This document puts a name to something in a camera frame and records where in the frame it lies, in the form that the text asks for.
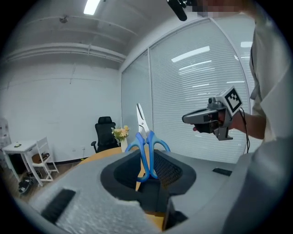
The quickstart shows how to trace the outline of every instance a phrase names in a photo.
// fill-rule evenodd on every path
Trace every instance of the office chair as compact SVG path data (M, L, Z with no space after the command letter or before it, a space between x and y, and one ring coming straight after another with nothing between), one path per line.
M112 122L111 117L100 117L98 123L95 125L98 135L98 148L96 148L96 141L93 141L91 146L94 147L95 152L99 153L107 149L119 147L117 140L112 134L112 129L116 126Z

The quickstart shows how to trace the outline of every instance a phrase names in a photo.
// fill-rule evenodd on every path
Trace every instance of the white wooden chair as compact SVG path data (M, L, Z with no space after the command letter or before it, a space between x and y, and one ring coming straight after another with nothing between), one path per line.
M32 158L33 167L43 167L45 172L47 173L47 177L45 179L41 179L41 181L46 181L46 182L53 181L51 173L54 171L59 173L59 171L58 171L58 169L55 165L55 162L53 160L53 155L50 152L47 137L37 141L37 149L38 149L38 154L35 154ZM49 167L47 165L49 160L50 160L50 162L53 163L55 170L49 169Z

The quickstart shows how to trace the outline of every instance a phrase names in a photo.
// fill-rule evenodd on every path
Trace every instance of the window blind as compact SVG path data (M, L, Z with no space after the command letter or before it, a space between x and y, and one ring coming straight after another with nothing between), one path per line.
M246 137L232 130L230 141L193 132L184 114L205 108L208 98L234 85L249 112L246 79L235 51L209 19L183 28L150 48L154 132L171 151L189 157L236 163Z
M236 15L216 20L218 25L226 32L239 52L240 58L245 69L249 95L251 95L255 83L250 71L250 50L252 45L255 22L252 18L245 15ZM250 99L252 110L254 101ZM250 137L250 152L254 152L261 144L262 140Z
M122 123L130 128L127 138L130 143L138 132L137 103L141 104L147 125L152 130L152 92L147 51L122 73L121 82Z

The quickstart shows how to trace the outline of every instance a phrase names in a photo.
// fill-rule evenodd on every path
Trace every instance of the white table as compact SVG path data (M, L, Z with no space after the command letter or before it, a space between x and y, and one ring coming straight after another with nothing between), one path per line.
M14 146L17 144L21 144L21 146L15 148ZM35 176L36 180L40 184L40 186L43 186L43 183L41 182L41 179L37 175L33 165L31 163L28 163L31 160L28 158L30 156L27 155L27 153L29 151L31 151L33 149L33 147L35 147L36 145L37 145L37 141L17 141L17 142L14 142L14 143L2 148L2 151L4 153L5 161L8 165L8 167L13 171L13 174L16 177L18 182L20 182L20 178L19 178L18 174L16 173L16 171L10 161L10 158L8 156L9 154L20 154L22 156L23 163L26 166L26 169L28 170L28 172L32 172L33 175Z

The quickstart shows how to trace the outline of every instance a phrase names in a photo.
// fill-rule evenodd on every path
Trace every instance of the cable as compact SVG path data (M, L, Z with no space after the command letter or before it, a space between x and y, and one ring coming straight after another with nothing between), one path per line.
M247 133L246 120L245 120L245 112L244 112L243 108L240 108L240 109L243 111L243 115L242 115L241 111L240 111L240 115L241 115L241 117L243 119L243 123L244 123L244 126L245 126L246 144L247 144L247 153L248 153L249 148L250 148L250 140L249 140L248 133Z

